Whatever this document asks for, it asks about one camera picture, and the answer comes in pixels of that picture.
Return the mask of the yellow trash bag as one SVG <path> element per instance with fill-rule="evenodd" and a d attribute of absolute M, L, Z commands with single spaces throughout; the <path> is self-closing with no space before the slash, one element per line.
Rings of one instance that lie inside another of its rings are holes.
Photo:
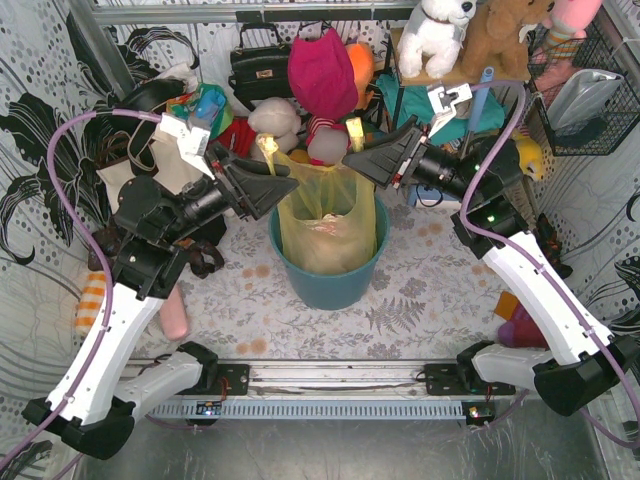
<path fill-rule="evenodd" d="M 340 163 L 297 163 L 269 134 L 256 143 L 271 173 L 286 166 L 298 181 L 277 207 L 285 259 L 320 275 L 349 273 L 372 260 L 378 247 L 373 183 Z"/>

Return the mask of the teal trash bin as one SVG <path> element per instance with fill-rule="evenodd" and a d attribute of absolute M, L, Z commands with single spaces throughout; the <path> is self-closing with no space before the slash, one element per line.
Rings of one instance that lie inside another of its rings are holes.
<path fill-rule="evenodd" d="M 283 263 L 289 282 L 304 304 L 311 308 L 336 311 L 354 305 L 367 292 L 377 262 L 383 255 L 390 238 L 390 216 L 378 195 L 375 199 L 376 241 L 375 255 L 358 269 L 338 275 L 321 275 L 300 269 L 283 254 L 280 219 L 277 210 L 269 216 L 268 232 L 271 245 Z"/>

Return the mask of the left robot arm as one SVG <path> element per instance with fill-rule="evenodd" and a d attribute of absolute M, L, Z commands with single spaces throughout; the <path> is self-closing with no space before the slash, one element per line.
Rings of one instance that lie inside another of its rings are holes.
<path fill-rule="evenodd" d="M 217 355 L 195 342 L 130 381 L 120 379 L 188 262 L 179 241 L 227 210 L 260 219 L 298 186 L 289 167 L 242 159 L 220 145 L 201 163 L 204 175 L 178 195 L 149 176 L 121 188 L 115 222 L 127 235 L 107 269 L 111 277 L 99 315 L 56 388 L 29 401 L 23 412 L 82 454 L 109 459 L 136 422 L 171 396 L 207 393 L 225 383 Z"/>

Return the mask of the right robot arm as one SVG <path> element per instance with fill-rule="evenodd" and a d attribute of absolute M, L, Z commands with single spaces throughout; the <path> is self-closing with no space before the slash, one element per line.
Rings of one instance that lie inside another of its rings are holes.
<path fill-rule="evenodd" d="M 482 161 L 455 161 L 432 145 L 414 121 L 347 154 L 345 166 L 381 188 L 411 180 L 460 199 L 454 230 L 474 255 L 497 273 L 542 333 L 547 348 L 509 348 L 492 342 L 459 354 L 462 381 L 504 383 L 536 392 L 554 412 L 570 416 L 616 385 L 632 405 L 639 398 L 626 376 L 639 355 L 636 341 L 616 336 L 584 307 L 560 278 L 533 233 L 501 189 L 518 172 L 518 150 L 504 131 Z"/>

